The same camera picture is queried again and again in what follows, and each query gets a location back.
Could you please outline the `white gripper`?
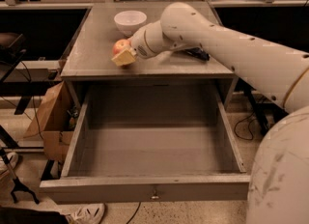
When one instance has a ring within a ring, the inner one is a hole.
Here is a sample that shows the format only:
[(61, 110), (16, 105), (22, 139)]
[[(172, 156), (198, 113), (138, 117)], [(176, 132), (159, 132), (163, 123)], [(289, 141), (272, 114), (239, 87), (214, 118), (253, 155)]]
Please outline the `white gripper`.
[(162, 32), (159, 21), (149, 23), (138, 29), (130, 38), (132, 49), (124, 49), (112, 58), (118, 66), (126, 66), (136, 61), (136, 54), (144, 59), (155, 57), (164, 51), (190, 49), (190, 45), (168, 39)]

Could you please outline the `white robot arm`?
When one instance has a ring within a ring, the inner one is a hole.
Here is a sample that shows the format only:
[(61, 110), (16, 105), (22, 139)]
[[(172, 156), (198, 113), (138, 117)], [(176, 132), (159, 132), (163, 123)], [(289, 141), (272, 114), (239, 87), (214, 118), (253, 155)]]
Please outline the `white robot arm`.
[(267, 132), (256, 152), (246, 224), (309, 224), (308, 54), (216, 25), (185, 3), (113, 46), (113, 61), (199, 47), (288, 115)]

